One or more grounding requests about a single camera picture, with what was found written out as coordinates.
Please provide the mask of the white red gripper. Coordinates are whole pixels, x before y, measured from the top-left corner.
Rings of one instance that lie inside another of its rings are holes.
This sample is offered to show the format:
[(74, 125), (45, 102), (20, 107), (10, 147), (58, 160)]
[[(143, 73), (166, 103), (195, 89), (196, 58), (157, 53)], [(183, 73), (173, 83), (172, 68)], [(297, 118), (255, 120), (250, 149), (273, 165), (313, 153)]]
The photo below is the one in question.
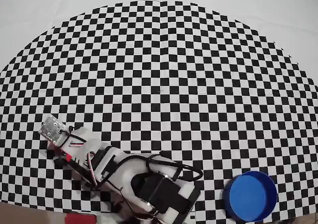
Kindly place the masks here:
[(65, 163), (88, 182), (101, 182), (109, 173), (107, 164), (122, 153), (84, 127), (70, 131), (53, 126), (48, 130), (48, 140), (65, 154)]

